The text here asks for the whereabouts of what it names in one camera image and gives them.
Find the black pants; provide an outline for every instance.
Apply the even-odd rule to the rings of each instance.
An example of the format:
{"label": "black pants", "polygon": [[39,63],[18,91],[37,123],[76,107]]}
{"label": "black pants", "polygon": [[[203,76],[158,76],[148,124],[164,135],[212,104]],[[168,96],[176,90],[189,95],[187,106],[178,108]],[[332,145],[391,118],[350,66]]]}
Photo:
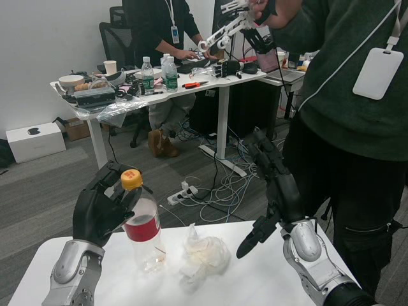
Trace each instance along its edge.
{"label": "black pants", "polygon": [[334,246],[362,288],[375,295],[391,258],[393,220],[400,207],[408,162],[380,161],[337,149],[313,133],[297,115],[284,146],[306,213],[314,215],[330,197]]}

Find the transparent plastic bag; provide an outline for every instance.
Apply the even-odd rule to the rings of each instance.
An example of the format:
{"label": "transparent plastic bag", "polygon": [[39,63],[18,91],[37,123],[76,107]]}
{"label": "transparent plastic bag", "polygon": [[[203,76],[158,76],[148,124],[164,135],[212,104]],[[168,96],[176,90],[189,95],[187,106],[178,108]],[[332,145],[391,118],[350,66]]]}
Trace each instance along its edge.
{"label": "transparent plastic bag", "polygon": [[133,98],[132,101],[117,98],[116,103],[106,106],[96,118],[100,123],[121,128],[128,112],[138,110],[147,105],[146,101],[139,98]]}
{"label": "transparent plastic bag", "polygon": [[205,68],[193,68],[190,72],[190,78],[215,78],[215,69],[213,66],[208,66]]}
{"label": "transparent plastic bag", "polygon": [[198,289],[208,275],[223,274],[230,263],[226,244],[217,237],[199,238],[194,224],[189,227],[184,247],[187,261],[180,269],[180,285],[188,291]]}

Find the white wall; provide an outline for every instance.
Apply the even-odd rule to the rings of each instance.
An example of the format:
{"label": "white wall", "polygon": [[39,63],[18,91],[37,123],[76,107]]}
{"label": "white wall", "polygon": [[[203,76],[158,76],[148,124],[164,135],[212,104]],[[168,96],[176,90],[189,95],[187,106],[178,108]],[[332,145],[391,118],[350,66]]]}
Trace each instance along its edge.
{"label": "white wall", "polygon": [[[214,4],[215,0],[186,0],[190,7],[190,12],[194,16],[194,20],[198,26],[198,30],[204,39],[207,39],[212,34],[212,21],[214,19]],[[184,48],[197,48],[196,44],[184,35]]]}
{"label": "white wall", "polygon": [[0,9],[0,138],[5,131],[72,117],[49,86],[105,60],[99,23],[121,0],[5,0]]}

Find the man in green sweater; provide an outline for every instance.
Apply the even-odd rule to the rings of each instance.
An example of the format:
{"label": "man in green sweater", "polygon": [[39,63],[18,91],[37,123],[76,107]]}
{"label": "man in green sweater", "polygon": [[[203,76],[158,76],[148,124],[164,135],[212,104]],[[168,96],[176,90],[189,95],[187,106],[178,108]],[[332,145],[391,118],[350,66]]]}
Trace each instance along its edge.
{"label": "man in green sweater", "polygon": [[[259,18],[268,0],[251,2]],[[311,98],[293,120],[285,162],[309,215],[330,197],[335,247],[372,295],[390,262],[392,234],[401,227],[393,218],[408,170],[408,30],[393,47],[405,58],[385,96],[365,98],[353,87],[368,53],[387,47],[397,18],[394,5],[394,0],[276,0],[277,16],[265,22],[284,50],[320,50],[305,77],[302,97]],[[407,7],[403,0],[400,18]]]}

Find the id badge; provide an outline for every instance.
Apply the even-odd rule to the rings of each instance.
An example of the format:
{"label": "id badge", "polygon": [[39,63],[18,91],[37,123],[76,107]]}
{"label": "id badge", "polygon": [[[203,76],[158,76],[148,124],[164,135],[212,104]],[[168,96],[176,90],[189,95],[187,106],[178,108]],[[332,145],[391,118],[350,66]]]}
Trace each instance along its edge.
{"label": "id badge", "polygon": [[180,43],[179,29],[176,26],[171,27],[171,36],[173,37],[173,43]]}
{"label": "id badge", "polygon": [[374,100],[384,97],[404,58],[401,52],[391,51],[387,54],[384,51],[381,48],[370,51],[354,85],[355,94]]}

